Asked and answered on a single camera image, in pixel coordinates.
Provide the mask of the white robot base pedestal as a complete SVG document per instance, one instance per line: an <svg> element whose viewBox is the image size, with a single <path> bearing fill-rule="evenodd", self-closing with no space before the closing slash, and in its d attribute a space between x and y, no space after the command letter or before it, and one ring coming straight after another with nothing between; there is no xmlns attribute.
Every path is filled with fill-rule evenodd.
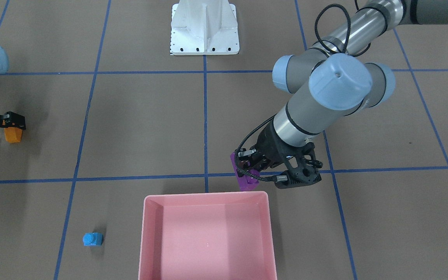
<svg viewBox="0 0 448 280"><path fill-rule="evenodd" d="M227 0L180 0L171 9L170 55L236 55L236 7Z"/></svg>

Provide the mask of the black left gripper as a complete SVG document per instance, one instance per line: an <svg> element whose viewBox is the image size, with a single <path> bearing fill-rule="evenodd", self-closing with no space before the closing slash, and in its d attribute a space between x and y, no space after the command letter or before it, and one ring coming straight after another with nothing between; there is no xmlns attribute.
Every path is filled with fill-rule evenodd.
<svg viewBox="0 0 448 280"><path fill-rule="evenodd" d="M277 135L273 124L253 129L235 149L238 171L259 182L273 182L278 189L312 186L322 178L322 162L312 142L294 147Z"/></svg>

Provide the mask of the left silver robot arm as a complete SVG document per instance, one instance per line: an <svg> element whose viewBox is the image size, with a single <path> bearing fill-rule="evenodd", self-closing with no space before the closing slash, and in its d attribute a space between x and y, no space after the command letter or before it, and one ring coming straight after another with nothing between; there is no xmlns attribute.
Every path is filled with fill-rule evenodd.
<svg viewBox="0 0 448 280"><path fill-rule="evenodd" d="M372 108L389 99L396 86L393 71L381 63L362 63L370 43L399 25L448 25L448 0L369 0L346 23L320 37L299 56L279 58L272 71L274 85L292 94L279 112L260 124L256 143L233 154L241 191L259 182L279 189L311 186L321 181L322 162L316 159L319 134L343 116Z"/></svg>

